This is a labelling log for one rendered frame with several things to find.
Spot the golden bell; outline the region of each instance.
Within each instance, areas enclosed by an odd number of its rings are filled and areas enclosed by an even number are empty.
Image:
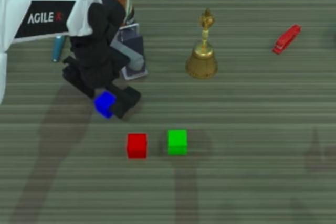
[[[185,71],[197,79],[209,79],[218,72],[218,62],[215,58],[214,48],[207,42],[209,28],[214,22],[215,17],[207,8],[199,21],[203,27],[202,40],[195,44],[192,54],[185,64]]]

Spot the wood grain surface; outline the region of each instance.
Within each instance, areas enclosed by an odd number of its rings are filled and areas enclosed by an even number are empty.
[[[335,0],[134,4],[150,74],[128,83],[143,101],[126,121],[63,81],[52,40],[10,49],[0,223],[335,223]],[[184,64],[206,7],[219,72],[201,81]],[[295,23],[301,34],[273,54]],[[174,128],[188,129],[187,157],[166,156]],[[131,132],[148,134],[147,160],[127,160]]]

